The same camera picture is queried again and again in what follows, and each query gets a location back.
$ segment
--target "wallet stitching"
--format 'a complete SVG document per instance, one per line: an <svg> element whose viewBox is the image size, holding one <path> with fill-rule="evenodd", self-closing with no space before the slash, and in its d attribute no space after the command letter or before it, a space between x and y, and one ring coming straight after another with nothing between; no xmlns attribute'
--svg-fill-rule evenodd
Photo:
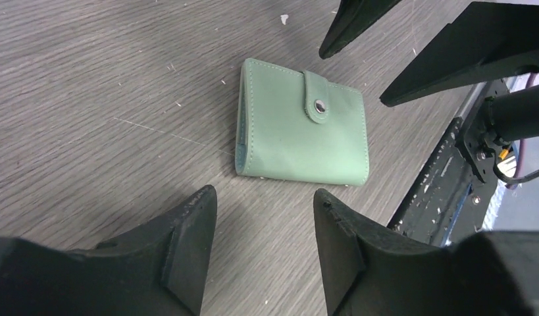
<svg viewBox="0 0 539 316"><path fill-rule="evenodd" d="M279 71L282 71L282 72L286 72L288 74L292 74L294 76L302 76L302 74L300 74L298 72L292 72L290 70L285 70L285 69L278 68L278 67L275 67L275 66L256 63L255 61L252 61L251 63L259 65L259 66L264 66L264 67L267 67L267 68L273 68L273 69L276 69L276 70L279 70ZM248 161L248 165L246 167L246 170L249 170L251 160L252 160L252 157L253 157L253 127L254 127L254 125L253 125L253 75L252 75L251 68L248 68L248 72L250 74L250 76L249 76L250 77L249 78L250 87L251 87L251 89L250 89L250 96L251 96L251 98L250 98L251 99L251 101L250 101L250 113L251 113L252 124L251 124L251 137L250 137L250 139L251 139L251 141L250 141L250 146L251 146L250 159ZM352 89L352 88L349 88L349 87L339 86L337 84L331 84L331 83L329 83L328 85L330 87L333 87L333 88L339 88L341 90L345 90L345 91L354 93L357 96L357 98L360 100L360 114L362 116L363 135L364 135L364 139L366 139L367 142L368 142L368 136L367 136L367 131L366 131L366 119L365 119L365 115L364 115L364 101L363 101L363 98L362 98L362 94L359 91L357 91L355 89ZM370 159L369 159L369 152L368 152L368 143L366 144L366 150L365 150L365 157L364 158L365 158L365 162L366 162L366 166L367 166L366 174L369 174Z"/></svg>
<svg viewBox="0 0 539 316"><path fill-rule="evenodd" d="M252 157L253 157L253 128L254 128L254 124L253 124L253 75L252 75L252 72L251 72L251 67L248 67L248 73L250 73L250 116L251 116L251 121L252 121L252 124L251 124L251 132L250 132L250 142L249 142L249 154L250 154L250 159L248 159L248 164L246 166L246 169L245 169L245 172L247 172L249 169L250 169L250 165L251 165L251 160L252 160Z"/></svg>
<svg viewBox="0 0 539 316"><path fill-rule="evenodd" d="M281 69L281 68L278 68L278 67L275 67L275 66L269 66L269 65L264 65L264 64L261 64L261 63L256 63L255 61L252 61L251 62L252 64L256 64L256 65L259 65L259 66L264 66L264 67L267 67L267 68L273 68L273 69L276 69L276 70L280 70L282 72L286 72L288 74L293 74L294 76L301 76L301 74L299 73L295 73L295 72L292 72L292 71L289 71L289 70L284 70L284 69ZM248 67L248 73L250 73L250 113L251 113L251 132L250 132L250 145L248 146L250 148L249 150L249 153L250 153L250 159L248 159L248 164L245 168L245 171L248 171L250 169L250 165L251 165L251 161L252 161L252 157L253 157L253 131L254 131L254 124L253 124L253 75L252 75L252 71L251 71L251 67Z"/></svg>
<svg viewBox="0 0 539 316"><path fill-rule="evenodd" d="M332 86L334 88L339 88L341 90L345 90L345 91L349 91L349 92L352 92L354 93L358 99L360 100L360 114L362 115L362 127L363 127L363 135L364 135L364 139L366 139L366 150L365 150L365 154L364 154L364 160L366 162L366 179L364 179L366 182L366 180L368 180L368 175L370 174L370 158L369 158L369 151L368 151L368 136L367 136L367 131L366 131L366 118L365 118L365 115L364 115L364 101L362 99L362 94L359 92L359 91L356 91L354 89L351 89L351 88L347 88L347 87L344 87L344 86L338 86L336 84L330 84L329 86Z"/></svg>

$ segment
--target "bolt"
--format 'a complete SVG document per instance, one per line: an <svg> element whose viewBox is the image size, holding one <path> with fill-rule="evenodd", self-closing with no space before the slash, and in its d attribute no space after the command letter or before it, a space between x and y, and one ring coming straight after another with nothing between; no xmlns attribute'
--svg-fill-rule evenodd
<svg viewBox="0 0 539 316"><path fill-rule="evenodd" d="M476 158L478 159L478 161L485 160L486 159L486 154L483 151L479 151L476 154Z"/></svg>

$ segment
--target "white debris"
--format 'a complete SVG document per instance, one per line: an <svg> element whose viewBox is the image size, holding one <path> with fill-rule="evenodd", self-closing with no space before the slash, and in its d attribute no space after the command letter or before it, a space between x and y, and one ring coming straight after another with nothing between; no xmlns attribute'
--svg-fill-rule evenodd
<svg viewBox="0 0 539 316"><path fill-rule="evenodd" d="M283 25L286 25L287 18L288 18L288 14L283 14L281 16L281 23L283 23Z"/></svg>

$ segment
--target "wood grain surface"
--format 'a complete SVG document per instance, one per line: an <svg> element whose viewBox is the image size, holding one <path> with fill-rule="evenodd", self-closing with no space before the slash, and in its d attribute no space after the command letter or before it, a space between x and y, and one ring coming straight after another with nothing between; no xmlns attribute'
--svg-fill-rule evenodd
<svg viewBox="0 0 539 316"><path fill-rule="evenodd" d="M202 314L324 315L313 194L388 222L469 89L378 96L469 3L404 0L322 61L339 1L0 0L0 236L90 248L212 184ZM247 57L363 91L362 188L236 176Z"/></svg>

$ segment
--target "metal bracket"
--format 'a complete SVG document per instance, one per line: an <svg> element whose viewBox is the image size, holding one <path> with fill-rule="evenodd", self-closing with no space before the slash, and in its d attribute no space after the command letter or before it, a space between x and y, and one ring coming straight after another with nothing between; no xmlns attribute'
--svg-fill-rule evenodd
<svg viewBox="0 0 539 316"><path fill-rule="evenodd" d="M456 146L459 152L468 162L473 174L482 182L486 183L486 173L490 172L495 157L484 147L487 126L486 118L483 117L483 108L487 98L509 94L509 90L503 80L494 80L482 90L476 99L475 105L469 111L461 132L457 135Z"/></svg>
<svg viewBox="0 0 539 316"><path fill-rule="evenodd" d="M0 315L199 315L216 221L205 186L92 250L0 238Z"/></svg>

